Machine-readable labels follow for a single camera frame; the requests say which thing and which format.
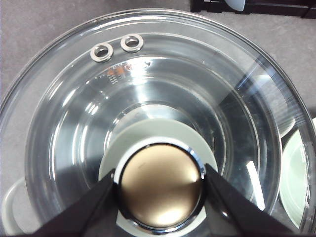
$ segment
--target gray surface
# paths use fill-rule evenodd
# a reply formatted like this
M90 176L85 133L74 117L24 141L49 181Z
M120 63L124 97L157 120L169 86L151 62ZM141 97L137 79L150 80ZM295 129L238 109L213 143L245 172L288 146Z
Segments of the gray surface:
M2 0L1 98L29 60L65 31L103 14L141 7L190 9L188 0ZM290 76L316 116L316 20L257 14L201 14L229 26L266 50ZM12 182L2 179L1 185ZM24 221L24 226L33 223L31 218Z

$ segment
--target gold knob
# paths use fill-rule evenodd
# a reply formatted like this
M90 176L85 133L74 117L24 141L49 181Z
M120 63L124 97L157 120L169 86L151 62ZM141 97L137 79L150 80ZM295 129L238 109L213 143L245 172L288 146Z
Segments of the gold knob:
M139 150L128 161L120 188L124 205L139 223L168 229L194 212L202 181L187 152L159 144Z

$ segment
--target white ceramic dish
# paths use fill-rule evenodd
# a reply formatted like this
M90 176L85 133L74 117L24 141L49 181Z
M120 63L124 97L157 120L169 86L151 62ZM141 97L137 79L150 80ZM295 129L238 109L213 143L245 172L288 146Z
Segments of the white ceramic dish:
M297 130L285 145L280 180L280 197L286 213L299 228L305 208L307 165L304 144Z
M148 140L152 137L165 137L176 139L189 146L200 158L203 164L210 164L217 170L217 164L213 152L206 141L191 127L171 119L154 118L137 122L123 130L110 145L102 158L99 169L99 180L111 169L116 168L120 158L135 144ZM168 237L179 237L194 230L205 219L206 213L203 208L197 217L183 229L166 234ZM137 237L153 237L156 235L146 233L126 220L118 213L117 225L128 233Z

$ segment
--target clear glass container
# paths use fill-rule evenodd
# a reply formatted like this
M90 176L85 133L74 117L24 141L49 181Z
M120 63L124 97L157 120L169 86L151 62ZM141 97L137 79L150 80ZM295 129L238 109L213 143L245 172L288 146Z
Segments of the clear glass container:
M128 34L142 37L139 51L122 49ZM90 51L101 42L113 55L97 63ZM315 130L288 76L233 30L166 9L84 23L37 55L15 81L1 105L1 198L25 178L13 208L21 229L33 231L78 200L98 181L115 137L150 118L195 129L218 171L246 198L295 231L315 231ZM284 208L291 200L279 197L282 153L295 131L304 154L297 174L304 202L294 211L299 223ZM38 225L27 220L32 215ZM207 236L205 225L198 228Z

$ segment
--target black holder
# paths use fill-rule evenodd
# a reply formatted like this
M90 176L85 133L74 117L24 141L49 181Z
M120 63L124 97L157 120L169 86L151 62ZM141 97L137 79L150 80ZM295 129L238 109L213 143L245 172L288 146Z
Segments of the black holder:
M191 12L223 12L236 14L271 14L316 19L316 0L246 0L243 11L231 9L224 0L191 0Z
M206 225L216 237L296 237L297 235L244 198L209 164L206 176ZM20 237L116 237L129 236L116 225L118 205L109 172L75 204L44 224L35 233Z

